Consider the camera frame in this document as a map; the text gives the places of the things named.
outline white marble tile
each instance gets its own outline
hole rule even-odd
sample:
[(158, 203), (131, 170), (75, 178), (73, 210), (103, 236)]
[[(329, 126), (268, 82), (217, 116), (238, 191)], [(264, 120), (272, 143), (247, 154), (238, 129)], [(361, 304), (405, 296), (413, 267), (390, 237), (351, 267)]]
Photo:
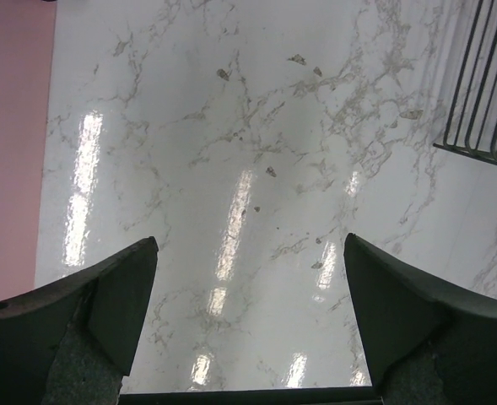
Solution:
[(497, 296), (497, 174), (431, 147), (460, 5), (58, 4), (36, 284), (157, 238), (125, 392), (370, 384), (348, 232)]

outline shiny floor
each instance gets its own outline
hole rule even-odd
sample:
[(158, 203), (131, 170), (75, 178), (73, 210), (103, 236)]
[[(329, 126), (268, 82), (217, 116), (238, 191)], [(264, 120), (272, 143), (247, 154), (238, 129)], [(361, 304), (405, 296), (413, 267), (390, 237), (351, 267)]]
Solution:
[(348, 232), (497, 297), (497, 167), (431, 147), (467, 7), (59, 2), (36, 284), (157, 238), (124, 392), (370, 384)]

